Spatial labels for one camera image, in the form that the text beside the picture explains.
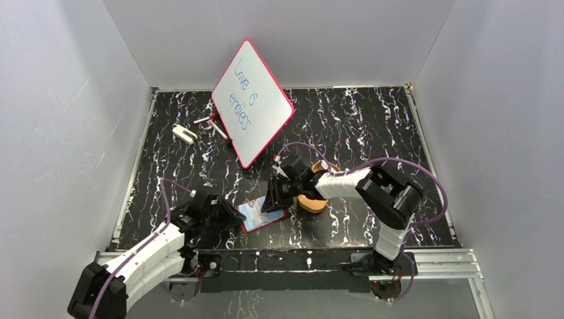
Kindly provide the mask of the red leather card holder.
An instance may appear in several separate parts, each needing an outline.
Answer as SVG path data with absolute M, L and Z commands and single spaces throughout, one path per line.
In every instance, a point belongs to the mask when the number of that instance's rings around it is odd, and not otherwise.
M 245 234 L 264 228 L 270 224 L 282 221 L 289 217 L 288 210 L 277 210 L 270 213 L 262 213 L 261 208 L 264 201 L 265 196 L 262 196 L 236 207 L 236 209 L 245 216 L 245 219 L 241 224 L 242 231 Z

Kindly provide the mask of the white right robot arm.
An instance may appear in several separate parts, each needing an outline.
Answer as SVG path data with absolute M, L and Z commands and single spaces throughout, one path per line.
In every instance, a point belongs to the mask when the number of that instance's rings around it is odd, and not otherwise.
M 343 269 L 391 275 L 400 268 L 402 246 L 424 191 L 387 161 L 350 172 L 335 171 L 331 166 L 315 171 L 294 157 L 277 165 L 261 210 L 287 209 L 300 195 L 319 201 L 363 199 L 380 221 L 380 231 L 371 256 L 351 261 Z

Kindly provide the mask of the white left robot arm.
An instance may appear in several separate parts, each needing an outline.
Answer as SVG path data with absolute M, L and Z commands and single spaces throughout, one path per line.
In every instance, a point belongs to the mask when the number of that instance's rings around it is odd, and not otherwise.
M 201 276 L 197 243 L 242 224 L 246 217 L 222 196 L 192 191 L 187 201 L 166 205 L 166 219 L 131 249 L 83 269 L 67 312 L 73 318 L 124 318 L 131 307 L 171 276 Z

